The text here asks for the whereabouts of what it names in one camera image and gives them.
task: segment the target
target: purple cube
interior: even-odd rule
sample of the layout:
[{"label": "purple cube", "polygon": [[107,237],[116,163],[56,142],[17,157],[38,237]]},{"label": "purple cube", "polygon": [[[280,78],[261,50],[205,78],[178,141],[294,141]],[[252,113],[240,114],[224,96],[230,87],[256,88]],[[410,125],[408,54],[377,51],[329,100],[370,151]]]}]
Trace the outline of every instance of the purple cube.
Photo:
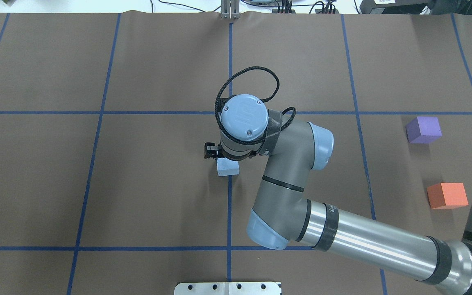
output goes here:
[{"label": "purple cube", "polygon": [[442,137],[440,123],[435,116],[417,116],[405,129],[409,143],[431,143]]}]

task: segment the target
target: round blue cap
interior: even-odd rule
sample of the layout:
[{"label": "round blue cap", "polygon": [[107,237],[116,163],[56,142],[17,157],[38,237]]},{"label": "round blue cap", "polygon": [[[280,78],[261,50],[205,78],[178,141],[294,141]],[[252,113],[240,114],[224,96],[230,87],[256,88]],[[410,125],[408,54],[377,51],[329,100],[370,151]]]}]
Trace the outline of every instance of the round blue cap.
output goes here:
[{"label": "round blue cap", "polygon": [[260,137],[267,128],[265,104],[254,95],[236,95],[221,110],[221,123],[231,136],[243,141]]},{"label": "round blue cap", "polygon": [[253,209],[247,224],[247,235],[258,245],[274,250],[283,250],[289,243],[289,240],[268,226]]},{"label": "round blue cap", "polygon": [[308,122],[313,130],[314,163],[311,170],[322,170],[333,154],[334,136],[329,130]]}]

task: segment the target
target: orange cube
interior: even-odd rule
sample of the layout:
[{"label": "orange cube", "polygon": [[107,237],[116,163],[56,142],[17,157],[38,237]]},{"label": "orange cube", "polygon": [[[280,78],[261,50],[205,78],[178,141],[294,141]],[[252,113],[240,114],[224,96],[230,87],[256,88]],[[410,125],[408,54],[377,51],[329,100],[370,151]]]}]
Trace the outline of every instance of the orange cube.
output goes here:
[{"label": "orange cube", "polygon": [[431,209],[454,209],[468,206],[463,183],[438,183],[427,188]]}]

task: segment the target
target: block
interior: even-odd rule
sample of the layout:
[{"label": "block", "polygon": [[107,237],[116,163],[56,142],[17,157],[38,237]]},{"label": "block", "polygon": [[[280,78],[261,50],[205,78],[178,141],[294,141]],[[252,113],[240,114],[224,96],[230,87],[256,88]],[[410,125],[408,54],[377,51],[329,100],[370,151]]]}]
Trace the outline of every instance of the block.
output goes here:
[{"label": "block", "polygon": [[240,164],[227,158],[217,158],[218,176],[229,176],[240,174]]},{"label": "block", "polygon": [[431,209],[454,209],[468,206],[463,183],[438,183],[427,188]]},{"label": "block", "polygon": [[431,143],[442,137],[440,123],[435,116],[417,116],[405,129],[409,143]]}]

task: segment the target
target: white mounting plate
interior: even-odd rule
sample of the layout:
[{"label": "white mounting plate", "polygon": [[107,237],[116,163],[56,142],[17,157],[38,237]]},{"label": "white mounting plate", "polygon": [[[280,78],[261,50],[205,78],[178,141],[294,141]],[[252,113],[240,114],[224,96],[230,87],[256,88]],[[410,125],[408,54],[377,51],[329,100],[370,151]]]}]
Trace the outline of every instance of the white mounting plate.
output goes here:
[{"label": "white mounting plate", "polygon": [[174,288],[174,295],[281,295],[281,283],[280,282],[181,283],[181,284],[178,284],[176,288]]}]

